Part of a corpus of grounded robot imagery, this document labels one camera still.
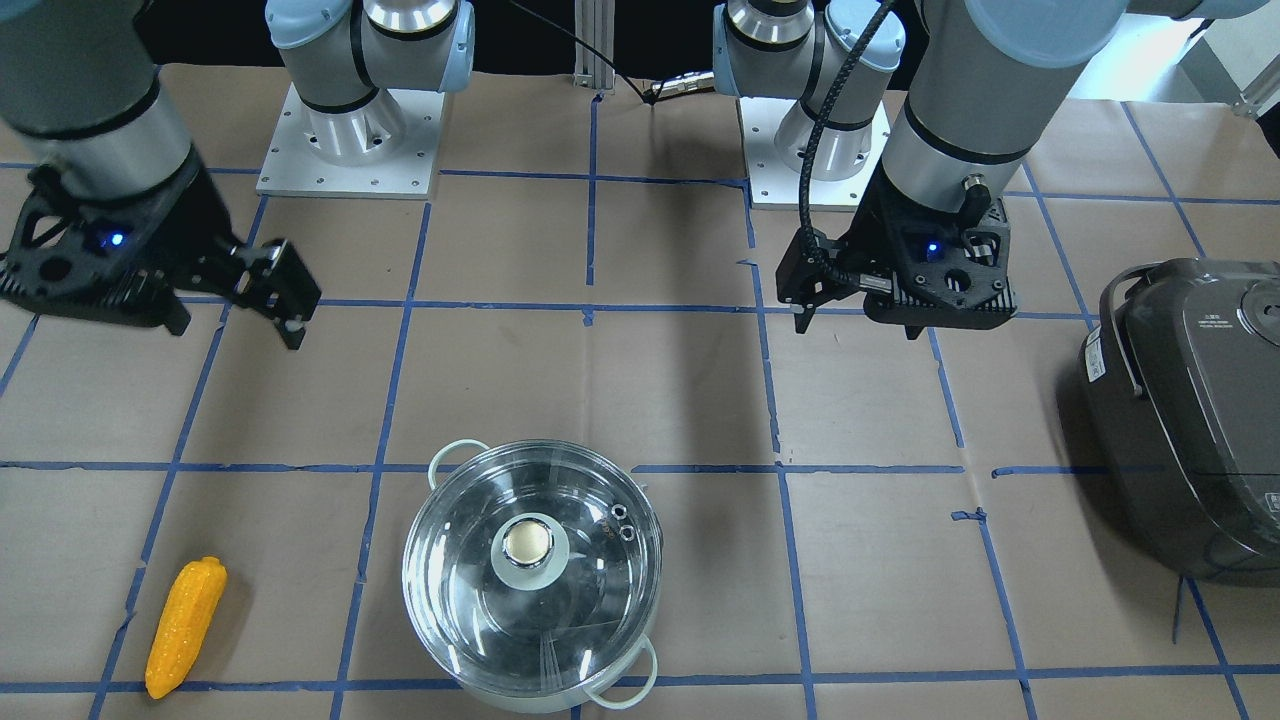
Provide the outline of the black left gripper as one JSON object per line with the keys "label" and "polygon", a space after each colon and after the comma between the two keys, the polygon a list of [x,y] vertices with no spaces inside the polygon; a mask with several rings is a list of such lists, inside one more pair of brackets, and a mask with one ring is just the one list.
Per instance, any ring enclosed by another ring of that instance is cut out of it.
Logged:
{"label": "black left gripper", "polygon": [[777,268],[777,299],[805,334],[817,309],[863,293],[869,319],[904,327],[991,331],[1019,311],[1009,279],[1011,232],[983,174],[959,184],[956,211],[909,199],[876,170],[849,231],[832,240],[801,225]]}

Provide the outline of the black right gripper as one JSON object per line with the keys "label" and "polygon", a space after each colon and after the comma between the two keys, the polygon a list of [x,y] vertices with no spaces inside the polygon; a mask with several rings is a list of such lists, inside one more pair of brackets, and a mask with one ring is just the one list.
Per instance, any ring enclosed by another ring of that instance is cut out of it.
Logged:
{"label": "black right gripper", "polygon": [[321,290],[287,238],[238,238],[207,168],[184,160],[159,184],[115,200],[77,199],[69,174],[45,163],[3,254],[3,300],[31,313],[183,336],[186,290],[269,319],[301,348]]}

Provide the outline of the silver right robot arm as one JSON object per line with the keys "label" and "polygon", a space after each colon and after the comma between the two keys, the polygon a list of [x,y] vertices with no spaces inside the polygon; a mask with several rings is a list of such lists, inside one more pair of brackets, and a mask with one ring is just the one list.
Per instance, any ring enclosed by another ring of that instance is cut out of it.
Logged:
{"label": "silver right robot arm", "polygon": [[[184,333],[186,290],[298,348],[321,291],[292,242],[230,217],[136,29],[140,1],[5,1],[3,122],[35,155],[3,300]],[[275,196],[425,199],[445,95],[468,85],[468,1],[270,1],[291,90],[257,182]]]}

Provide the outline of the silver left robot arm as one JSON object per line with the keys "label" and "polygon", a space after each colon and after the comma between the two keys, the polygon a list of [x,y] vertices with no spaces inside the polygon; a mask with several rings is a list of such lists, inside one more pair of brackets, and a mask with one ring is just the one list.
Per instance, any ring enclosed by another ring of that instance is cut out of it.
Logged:
{"label": "silver left robot arm", "polygon": [[824,138],[865,141],[906,32],[891,1],[727,1],[713,15],[716,90],[797,102],[799,227],[776,270],[795,331],[864,295],[873,320],[989,331],[1018,314],[1002,193],[1128,13],[1234,19],[1257,1],[919,1],[928,35],[849,229],[814,227]]}

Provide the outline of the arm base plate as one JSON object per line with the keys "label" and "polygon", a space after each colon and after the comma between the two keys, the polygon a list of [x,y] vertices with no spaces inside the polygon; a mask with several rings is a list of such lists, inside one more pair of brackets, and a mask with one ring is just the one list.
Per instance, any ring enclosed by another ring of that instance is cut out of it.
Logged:
{"label": "arm base plate", "polygon": [[448,95],[381,90],[364,108],[329,114],[288,90],[256,190],[273,197],[428,201]]}
{"label": "arm base plate", "polygon": [[[741,97],[739,119],[751,205],[797,210],[803,151],[812,122],[787,99]],[[814,160],[810,208],[852,213],[890,138],[887,106],[881,102],[860,129],[824,129]]]}

